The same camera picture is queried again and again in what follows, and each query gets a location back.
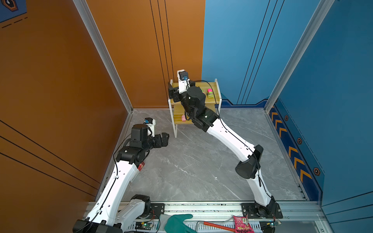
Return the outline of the green truck pink tank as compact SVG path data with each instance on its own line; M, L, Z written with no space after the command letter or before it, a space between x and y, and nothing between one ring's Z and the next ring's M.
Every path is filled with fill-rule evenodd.
M214 97L214 92L213 92L212 88L209 88L207 90L207 97L208 98L213 98Z

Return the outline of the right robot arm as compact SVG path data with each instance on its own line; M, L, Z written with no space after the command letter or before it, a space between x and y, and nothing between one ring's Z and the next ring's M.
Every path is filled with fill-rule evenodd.
M169 98L181 103L187 120L222 142L240 160L235 171L247 180L254 194L256 214L262 218L275 217L277 202L265 185L261 172L263 147L245 141L223 122L218 113L206 107L206 96L200 87L192 85L182 91L180 87L169 84Z

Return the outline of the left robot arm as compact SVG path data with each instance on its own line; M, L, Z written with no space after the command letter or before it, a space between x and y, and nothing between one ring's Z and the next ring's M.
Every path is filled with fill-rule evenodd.
M135 124L122 147L113 155L114 169L95 206L84 220L77 220L74 233L123 233L137 219L150 214L149 196L135 195L119 210L120 202L130 182L144 165L150 151L166 147L170 135L154 133L155 119L147 117L143 124Z

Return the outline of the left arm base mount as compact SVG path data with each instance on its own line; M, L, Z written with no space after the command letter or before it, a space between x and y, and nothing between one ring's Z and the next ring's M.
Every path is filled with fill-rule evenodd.
M137 219L152 219L155 216L160 216L165 211L164 203L145 204L144 212Z

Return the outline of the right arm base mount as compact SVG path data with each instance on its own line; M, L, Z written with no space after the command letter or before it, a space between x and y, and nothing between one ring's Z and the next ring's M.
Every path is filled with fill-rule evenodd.
M244 217L249 219L259 219L259 218L268 218L268 219L282 219L283 214L282 210L278 203L274 202L268 206L261 206L257 203L242 203L241 210Z

